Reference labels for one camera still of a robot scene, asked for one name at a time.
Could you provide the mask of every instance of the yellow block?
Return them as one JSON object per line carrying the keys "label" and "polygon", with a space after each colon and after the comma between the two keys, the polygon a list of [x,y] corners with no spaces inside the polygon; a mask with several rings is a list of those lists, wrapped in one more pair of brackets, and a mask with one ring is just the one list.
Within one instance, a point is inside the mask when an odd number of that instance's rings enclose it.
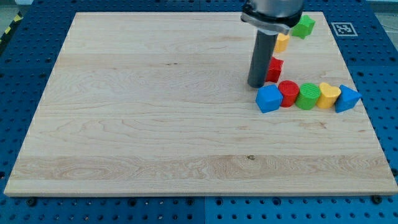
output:
{"label": "yellow block", "polygon": [[21,16],[19,16],[18,14],[14,17],[14,22],[18,22],[22,19]]}
{"label": "yellow block", "polygon": [[289,43],[290,36],[279,34],[276,40],[275,49],[274,51],[277,53],[281,53],[286,50],[287,44]]}
{"label": "yellow block", "polygon": [[341,94],[340,88],[324,82],[319,84],[319,89],[321,89],[321,96],[317,101],[317,106],[322,109],[331,108]]}
{"label": "yellow block", "polygon": [[4,31],[4,33],[5,33],[5,34],[8,34],[8,32],[10,32],[10,30],[11,30],[11,27],[8,27],[8,28],[6,29],[6,31]]}

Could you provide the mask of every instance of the red cylinder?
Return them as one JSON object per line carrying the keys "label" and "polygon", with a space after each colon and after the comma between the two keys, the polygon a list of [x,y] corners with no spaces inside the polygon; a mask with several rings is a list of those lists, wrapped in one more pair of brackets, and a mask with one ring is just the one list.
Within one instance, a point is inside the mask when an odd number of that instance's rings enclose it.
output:
{"label": "red cylinder", "polygon": [[279,84],[278,89],[284,97],[280,106],[285,108],[290,107],[294,104],[297,95],[299,95],[300,92],[299,86],[295,82],[290,80],[282,81]]}

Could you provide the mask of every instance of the toy block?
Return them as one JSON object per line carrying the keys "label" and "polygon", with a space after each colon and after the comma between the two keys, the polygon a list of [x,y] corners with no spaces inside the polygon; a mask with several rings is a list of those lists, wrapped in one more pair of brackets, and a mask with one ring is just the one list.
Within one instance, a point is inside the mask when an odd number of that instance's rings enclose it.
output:
{"label": "toy block", "polygon": [[319,84],[319,89],[321,96],[317,101],[317,106],[322,109],[331,108],[341,94],[341,90],[337,86],[331,86],[325,82]]}
{"label": "toy block", "polygon": [[306,36],[312,33],[315,21],[308,15],[302,16],[296,26],[292,28],[292,36],[305,39]]}
{"label": "toy block", "polygon": [[287,48],[287,44],[289,43],[289,39],[290,39],[289,35],[278,34],[274,51],[277,53],[284,52]]}
{"label": "toy block", "polygon": [[304,83],[300,86],[296,106],[303,110],[310,110],[315,106],[320,95],[319,87],[312,83]]}
{"label": "toy block", "polygon": [[299,86],[295,82],[290,80],[282,81],[279,84],[278,89],[284,97],[280,106],[285,108],[290,107],[294,104],[300,91]]}
{"label": "toy block", "polygon": [[340,85],[340,90],[341,94],[335,103],[337,113],[354,108],[355,104],[362,97],[360,93],[344,85]]}
{"label": "toy block", "polygon": [[262,113],[279,109],[283,96],[276,85],[261,87],[257,92],[256,103]]}
{"label": "toy block", "polygon": [[283,64],[283,60],[272,57],[271,62],[269,63],[268,73],[266,75],[265,81],[277,83],[280,77],[280,73],[282,72]]}

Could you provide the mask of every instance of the red block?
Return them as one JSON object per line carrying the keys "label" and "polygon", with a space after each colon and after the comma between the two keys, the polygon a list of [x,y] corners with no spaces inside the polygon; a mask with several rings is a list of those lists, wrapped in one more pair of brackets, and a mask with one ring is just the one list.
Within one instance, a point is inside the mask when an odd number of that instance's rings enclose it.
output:
{"label": "red block", "polygon": [[282,71],[283,60],[272,57],[269,64],[268,73],[266,75],[266,82],[277,83],[279,80],[280,72]]}
{"label": "red block", "polygon": [[299,86],[290,80],[282,81],[279,84],[278,89],[284,97],[282,103],[280,104],[282,107],[292,106],[300,92]]}

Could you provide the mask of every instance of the blue perforated table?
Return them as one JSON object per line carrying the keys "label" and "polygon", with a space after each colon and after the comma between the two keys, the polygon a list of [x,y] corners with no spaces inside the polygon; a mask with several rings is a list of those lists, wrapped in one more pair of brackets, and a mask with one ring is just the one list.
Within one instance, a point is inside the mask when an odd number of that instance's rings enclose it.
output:
{"label": "blue perforated table", "polygon": [[[242,4],[243,0],[35,1],[0,57],[1,193],[77,11],[240,11]],[[308,0],[305,10],[325,14],[356,87],[363,94],[383,151],[397,174],[396,49],[362,0]],[[1,194],[0,223],[396,223],[397,204],[397,196],[8,198]]]}

